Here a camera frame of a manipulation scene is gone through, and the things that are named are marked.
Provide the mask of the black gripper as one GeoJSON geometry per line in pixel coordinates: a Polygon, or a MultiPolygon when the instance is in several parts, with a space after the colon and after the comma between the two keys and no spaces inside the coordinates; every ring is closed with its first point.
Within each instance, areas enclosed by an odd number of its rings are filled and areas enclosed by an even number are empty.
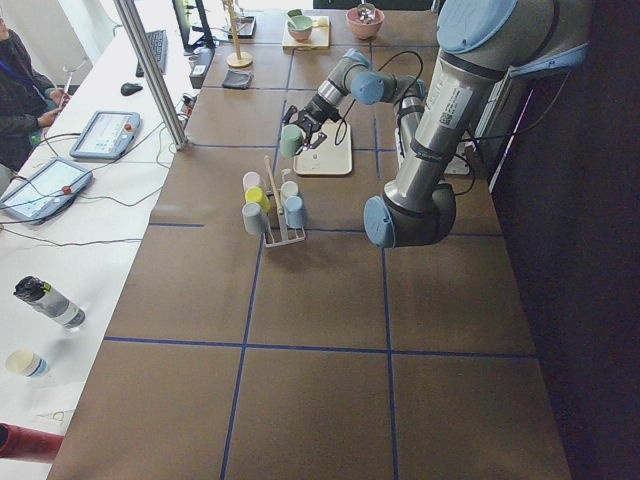
{"type": "MultiPolygon", "coordinates": [[[[296,106],[290,105],[282,117],[281,123],[283,125],[290,124],[295,113],[296,106]]],[[[318,131],[327,120],[333,122],[340,120],[338,108],[321,95],[314,95],[307,105],[297,112],[297,118],[293,122],[304,132],[296,140],[295,156],[309,150],[315,150],[321,144],[321,133],[318,131]]]]}

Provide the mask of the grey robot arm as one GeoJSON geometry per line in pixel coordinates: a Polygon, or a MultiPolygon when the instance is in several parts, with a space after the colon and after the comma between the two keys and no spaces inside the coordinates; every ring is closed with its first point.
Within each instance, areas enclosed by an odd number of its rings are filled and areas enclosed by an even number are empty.
{"type": "Polygon", "coordinates": [[[471,117],[506,76],[564,73],[586,56],[591,1],[448,1],[437,21],[438,57],[429,85],[414,76],[374,71],[348,50],[302,109],[283,118],[280,151],[291,158],[325,139],[348,95],[390,103],[402,162],[394,180],[364,207],[369,240],[381,248],[431,245],[454,224],[456,200],[443,179],[471,117]]]}

